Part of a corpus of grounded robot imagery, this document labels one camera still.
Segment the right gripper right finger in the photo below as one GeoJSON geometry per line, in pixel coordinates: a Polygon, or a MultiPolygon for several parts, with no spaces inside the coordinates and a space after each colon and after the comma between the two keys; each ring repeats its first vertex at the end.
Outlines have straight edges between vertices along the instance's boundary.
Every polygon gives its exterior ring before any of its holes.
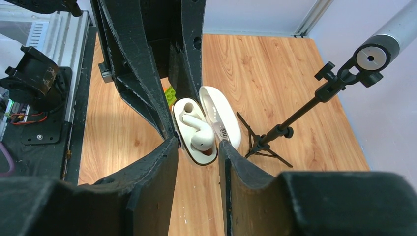
{"type": "Polygon", "coordinates": [[[219,144],[227,236],[414,236],[417,194],[389,172],[289,171],[273,176],[219,144]]]}

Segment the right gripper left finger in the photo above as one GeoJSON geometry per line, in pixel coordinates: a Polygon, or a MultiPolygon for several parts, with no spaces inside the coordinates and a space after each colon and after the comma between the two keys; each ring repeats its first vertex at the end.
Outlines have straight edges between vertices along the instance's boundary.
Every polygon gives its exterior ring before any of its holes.
{"type": "Polygon", "coordinates": [[[166,236],[178,167],[178,141],[94,184],[45,177],[0,180],[3,236],[166,236]]]}

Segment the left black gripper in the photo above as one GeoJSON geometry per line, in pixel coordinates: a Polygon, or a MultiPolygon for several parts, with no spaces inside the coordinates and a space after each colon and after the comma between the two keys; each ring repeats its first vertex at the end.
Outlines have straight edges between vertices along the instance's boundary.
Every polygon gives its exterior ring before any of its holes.
{"type": "Polygon", "coordinates": [[[202,86],[205,0],[93,0],[104,61],[121,99],[166,140],[174,135],[160,78],[177,99],[202,86]]]}

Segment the white earbud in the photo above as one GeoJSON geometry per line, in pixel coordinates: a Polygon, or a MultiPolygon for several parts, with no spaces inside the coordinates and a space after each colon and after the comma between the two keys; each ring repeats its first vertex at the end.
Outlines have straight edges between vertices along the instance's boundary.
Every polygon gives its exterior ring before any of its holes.
{"type": "Polygon", "coordinates": [[[197,129],[191,137],[191,145],[199,151],[207,151],[212,148],[215,136],[212,127],[192,115],[182,116],[182,122],[192,128],[197,129]]]}

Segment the small beige charging case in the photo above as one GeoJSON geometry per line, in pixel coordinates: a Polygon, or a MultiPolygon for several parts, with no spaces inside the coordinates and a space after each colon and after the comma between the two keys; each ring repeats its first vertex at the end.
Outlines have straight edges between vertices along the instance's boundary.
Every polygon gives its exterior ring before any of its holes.
{"type": "Polygon", "coordinates": [[[179,135],[180,149],[190,162],[206,166],[218,156],[218,143],[226,140],[238,149],[241,144],[241,131],[237,117],[226,96],[217,88],[202,86],[199,89],[200,101],[193,98],[178,99],[171,108],[175,130],[179,135]],[[197,131],[182,122],[182,116],[192,115],[208,123],[215,136],[211,149],[199,151],[191,145],[191,137],[197,131]]]}

